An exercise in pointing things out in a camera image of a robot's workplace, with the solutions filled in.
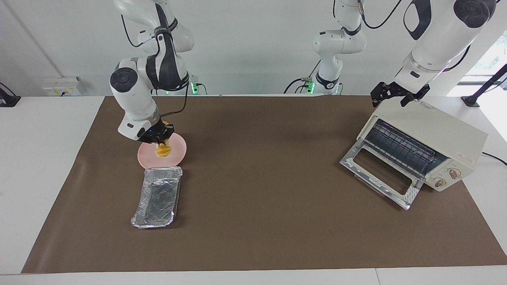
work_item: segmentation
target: pink plate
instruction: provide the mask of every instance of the pink plate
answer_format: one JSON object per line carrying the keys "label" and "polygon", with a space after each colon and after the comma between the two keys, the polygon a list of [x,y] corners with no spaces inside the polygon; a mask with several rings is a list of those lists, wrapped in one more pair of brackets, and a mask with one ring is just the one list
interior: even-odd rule
{"label": "pink plate", "polygon": [[137,151],[137,160],[145,169],[152,167],[177,166],[187,153],[187,143],[177,133],[173,133],[169,139],[171,153],[166,157],[157,157],[155,150],[157,144],[146,144],[143,142]]}

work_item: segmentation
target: wire rack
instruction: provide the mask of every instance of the wire rack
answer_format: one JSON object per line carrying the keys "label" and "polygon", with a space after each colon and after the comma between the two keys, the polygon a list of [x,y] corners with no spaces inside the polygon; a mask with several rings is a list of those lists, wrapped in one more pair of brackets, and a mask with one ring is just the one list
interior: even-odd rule
{"label": "wire rack", "polygon": [[426,176],[447,159],[380,119],[368,133],[365,142],[381,156],[415,176]]}

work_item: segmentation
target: black stand base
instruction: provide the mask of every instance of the black stand base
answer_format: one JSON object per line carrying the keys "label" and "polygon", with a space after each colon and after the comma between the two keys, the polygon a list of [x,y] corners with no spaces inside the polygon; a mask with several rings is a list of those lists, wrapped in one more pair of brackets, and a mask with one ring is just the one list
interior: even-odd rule
{"label": "black stand base", "polygon": [[11,96],[12,101],[10,103],[0,103],[0,107],[14,107],[21,99],[21,96]]}
{"label": "black stand base", "polygon": [[463,97],[461,98],[461,100],[463,100],[463,102],[465,103],[465,105],[467,105],[468,107],[480,107],[480,106],[479,106],[479,104],[477,104],[477,103],[473,103],[473,104],[472,104],[472,103],[470,103],[470,102],[466,101],[466,100],[468,99],[468,97],[469,97],[469,96],[463,96]]}

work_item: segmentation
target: yellow food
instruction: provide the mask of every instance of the yellow food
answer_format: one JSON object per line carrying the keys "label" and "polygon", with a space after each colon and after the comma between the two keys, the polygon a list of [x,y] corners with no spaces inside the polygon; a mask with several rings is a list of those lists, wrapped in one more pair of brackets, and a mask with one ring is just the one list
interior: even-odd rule
{"label": "yellow food", "polygon": [[157,150],[155,154],[157,157],[166,157],[171,153],[171,145],[169,145],[169,140],[166,139],[163,144],[157,144]]}

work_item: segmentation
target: black stand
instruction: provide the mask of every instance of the black stand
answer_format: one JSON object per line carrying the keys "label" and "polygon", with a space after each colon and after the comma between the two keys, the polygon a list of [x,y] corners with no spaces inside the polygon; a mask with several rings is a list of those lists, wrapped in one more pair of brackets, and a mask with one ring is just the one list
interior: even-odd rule
{"label": "black stand", "polygon": [[493,86],[493,84],[497,82],[498,79],[500,79],[506,73],[507,73],[507,64],[504,65],[502,68],[500,68],[500,70],[497,73],[495,73],[495,75],[493,75],[490,80],[484,83],[484,85],[479,90],[477,90],[477,92],[475,92],[474,95],[463,96],[461,100],[463,100],[465,105],[467,105],[468,107],[479,107],[479,104],[477,104],[477,99],[482,94],[484,94],[484,92],[486,92],[491,86]]}
{"label": "black stand", "polygon": [[5,103],[0,103],[0,107],[14,107],[21,99],[21,96],[10,96],[0,88],[0,99],[5,101]]}

